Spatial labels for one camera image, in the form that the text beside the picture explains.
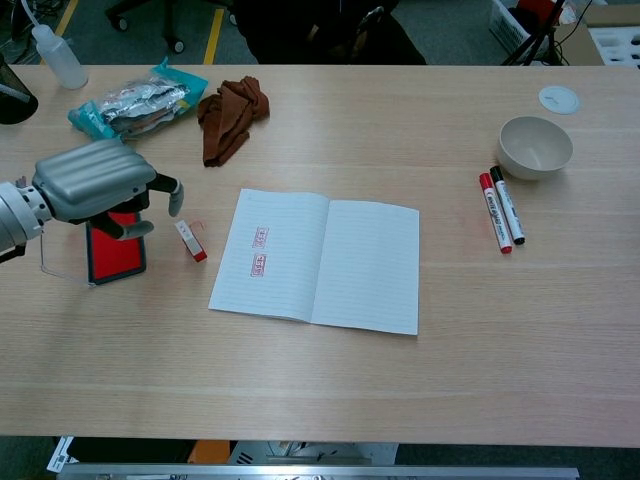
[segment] white round lid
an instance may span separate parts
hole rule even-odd
[[[576,113],[580,109],[580,99],[576,92],[559,85],[544,87],[538,94],[540,103],[547,110],[553,113],[569,115]]]

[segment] robotic hand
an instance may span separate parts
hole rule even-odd
[[[55,218],[74,225],[89,222],[118,240],[153,230],[149,221],[122,226],[108,212],[139,212],[149,206],[149,190],[166,192],[169,215],[180,212],[180,180],[156,172],[119,140],[101,140],[36,163],[33,185],[0,183],[0,263],[24,255],[27,241]]]

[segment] bowl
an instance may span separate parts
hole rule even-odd
[[[562,169],[571,159],[567,132],[539,117],[516,117],[500,130],[498,162],[516,178],[540,180]]]

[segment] chair wheel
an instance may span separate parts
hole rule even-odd
[[[175,37],[168,37],[166,40],[167,40],[167,45],[169,45],[169,48],[173,53],[184,52],[184,42],[182,40]]]
[[[120,32],[126,32],[129,29],[129,22],[120,15],[110,17],[109,21],[111,22],[111,26]]]

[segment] lined paper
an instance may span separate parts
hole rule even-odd
[[[209,308],[311,321],[328,210],[322,195],[243,189]]]
[[[209,308],[418,334],[420,215],[243,189]]]
[[[417,210],[332,201],[311,321],[417,335],[419,229]]]

